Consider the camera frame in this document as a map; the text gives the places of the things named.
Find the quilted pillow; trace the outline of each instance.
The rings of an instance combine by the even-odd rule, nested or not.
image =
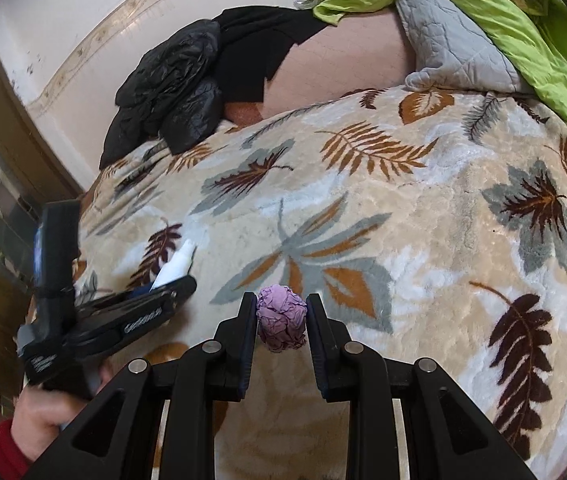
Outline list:
[[[417,72],[406,87],[534,94],[486,33],[450,0],[396,0]]]

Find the white bottle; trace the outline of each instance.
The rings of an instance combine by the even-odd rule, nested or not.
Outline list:
[[[192,254],[196,249],[196,245],[191,240],[184,240],[181,248],[172,255],[172,258],[163,266],[156,276],[156,280],[150,287],[150,290],[157,288],[166,283],[173,282],[179,278],[183,278],[188,274],[192,265]]]

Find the fleece blanket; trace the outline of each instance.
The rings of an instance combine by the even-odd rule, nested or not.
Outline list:
[[[177,156],[147,142],[86,196],[79,303],[150,283],[182,240],[197,245],[197,292],[117,365],[179,357],[246,290],[318,292],[353,339],[438,361],[538,478],[558,478],[566,124],[511,96],[393,88],[228,128]],[[347,418],[321,399],[307,346],[257,341],[246,399],[215,407],[217,477],[342,479]]]

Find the wallpaper border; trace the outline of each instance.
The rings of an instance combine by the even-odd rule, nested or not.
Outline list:
[[[125,0],[99,23],[66,58],[42,93],[26,110],[35,119],[44,115],[84,64],[122,30],[161,0]]]

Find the purple crumpled paper ball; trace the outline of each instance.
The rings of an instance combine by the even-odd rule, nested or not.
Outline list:
[[[284,285],[262,288],[257,299],[257,332],[270,352],[282,352],[305,345],[308,311],[305,301]]]

